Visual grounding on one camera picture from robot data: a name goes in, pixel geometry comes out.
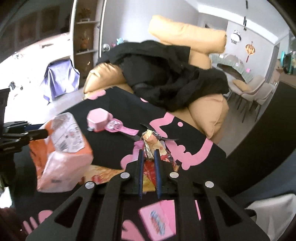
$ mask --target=white fabric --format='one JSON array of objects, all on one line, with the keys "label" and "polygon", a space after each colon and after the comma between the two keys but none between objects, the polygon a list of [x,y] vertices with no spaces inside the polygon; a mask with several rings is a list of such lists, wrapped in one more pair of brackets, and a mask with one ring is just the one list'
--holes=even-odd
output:
[{"label": "white fabric", "polygon": [[284,233],[296,214],[296,196],[295,194],[287,194],[255,201],[247,209],[256,212],[256,224],[268,235],[271,241],[276,241]]}]

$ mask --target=metal bolt head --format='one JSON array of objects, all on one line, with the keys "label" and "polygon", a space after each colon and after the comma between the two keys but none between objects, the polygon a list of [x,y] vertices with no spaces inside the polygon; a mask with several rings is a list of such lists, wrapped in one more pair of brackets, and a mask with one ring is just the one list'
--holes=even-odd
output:
[{"label": "metal bolt head", "polygon": [[87,182],[87,183],[85,184],[85,187],[86,187],[87,189],[92,189],[92,188],[94,187],[94,183],[93,183],[93,182]]},{"label": "metal bolt head", "polygon": [[123,173],[120,174],[120,177],[123,178],[123,179],[129,178],[129,176],[130,175],[129,175],[128,172],[123,172]]},{"label": "metal bolt head", "polygon": [[179,176],[179,173],[177,173],[177,172],[171,172],[170,173],[171,178],[177,178],[178,176]]},{"label": "metal bolt head", "polygon": [[207,188],[212,188],[212,187],[214,187],[214,183],[211,182],[211,181],[207,181],[207,182],[205,182],[205,186],[206,186]]}]

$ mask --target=sofa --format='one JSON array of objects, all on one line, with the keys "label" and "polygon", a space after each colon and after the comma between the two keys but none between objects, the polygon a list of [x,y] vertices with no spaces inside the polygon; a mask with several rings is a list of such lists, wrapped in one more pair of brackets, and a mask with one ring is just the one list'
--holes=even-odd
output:
[{"label": "sofa", "polygon": [[[202,69],[211,68],[210,53],[223,53],[226,45],[226,32],[194,25],[174,22],[159,15],[152,17],[148,31],[166,45],[191,47],[189,64]],[[96,91],[117,86],[133,93],[127,85],[120,67],[101,63],[93,68],[86,79],[84,94],[88,98]],[[222,123],[228,112],[228,104],[222,94],[201,97],[188,107],[172,114],[204,133],[208,139],[218,143],[223,135]]]}]

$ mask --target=black blanket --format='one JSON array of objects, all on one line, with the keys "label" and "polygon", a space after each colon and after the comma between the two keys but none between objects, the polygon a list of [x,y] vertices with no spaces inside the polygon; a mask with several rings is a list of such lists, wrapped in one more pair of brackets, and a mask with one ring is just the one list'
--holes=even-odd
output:
[{"label": "black blanket", "polygon": [[189,53],[186,46],[127,42],[104,53],[98,64],[119,65],[136,96],[175,111],[199,97],[229,91],[224,72],[188,64]]}]

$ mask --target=shelf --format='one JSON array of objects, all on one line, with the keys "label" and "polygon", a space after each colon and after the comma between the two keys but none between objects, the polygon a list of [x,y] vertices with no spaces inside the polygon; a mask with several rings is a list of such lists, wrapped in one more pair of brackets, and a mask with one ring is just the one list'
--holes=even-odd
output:
[{"label": "shelf", "polygon": [[82,22],[76,22],[76,24],[91,24],[91,23],[99,23],[100,21],[82,21]]},{"label": "shelf", "polygon": [[98,50],[96,49],[90,49],[88,51],[83,51],[83,52],[79,52],[79,53],[76,53],[75,55],[81,55],[81,54],[85,54],[85,53],[94,53],[94,52],[97,52]]}]

